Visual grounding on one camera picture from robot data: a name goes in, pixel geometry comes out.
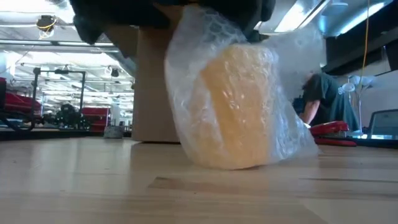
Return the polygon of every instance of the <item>desk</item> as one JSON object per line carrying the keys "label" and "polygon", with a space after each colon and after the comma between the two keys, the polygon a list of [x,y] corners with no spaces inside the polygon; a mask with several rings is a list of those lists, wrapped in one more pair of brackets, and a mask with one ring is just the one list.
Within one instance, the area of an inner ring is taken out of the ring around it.
{"label": "desk", "polygon": [[1,223],[397,223],[397,150],[322,151],[224,171],[179,145],[0,142]]}

